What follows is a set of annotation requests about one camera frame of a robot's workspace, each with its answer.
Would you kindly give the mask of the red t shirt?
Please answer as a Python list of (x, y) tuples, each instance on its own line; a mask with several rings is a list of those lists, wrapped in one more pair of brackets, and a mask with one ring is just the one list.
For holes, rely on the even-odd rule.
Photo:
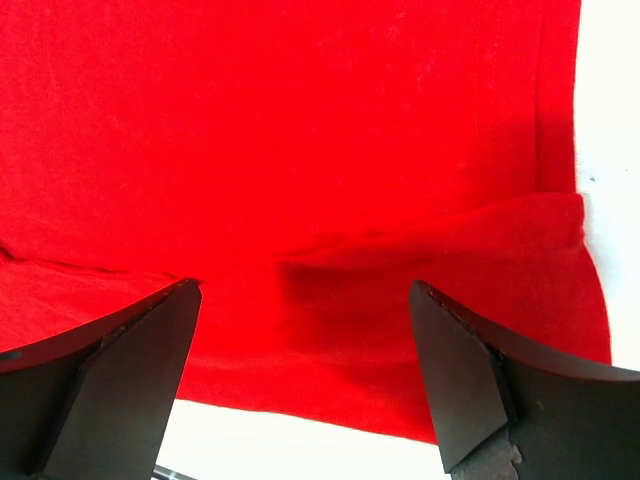
[(607, 363), (577, 1), (5, 1), (1, 346), (180, 278), (179, 397), (421, 441), (425, 281)]

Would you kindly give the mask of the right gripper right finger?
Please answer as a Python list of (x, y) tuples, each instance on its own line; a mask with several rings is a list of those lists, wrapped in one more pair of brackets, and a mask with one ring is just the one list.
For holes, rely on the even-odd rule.
[(411, 324), (444, 471), (454, 479), (635, 479), (639, 375), (561, 352), (425, 282)]

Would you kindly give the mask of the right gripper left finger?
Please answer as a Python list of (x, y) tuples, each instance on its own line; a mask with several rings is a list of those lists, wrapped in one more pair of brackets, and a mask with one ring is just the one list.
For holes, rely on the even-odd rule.
[(152, 478), (201, 299), (181, 280), (2, 352), (2, 478)]

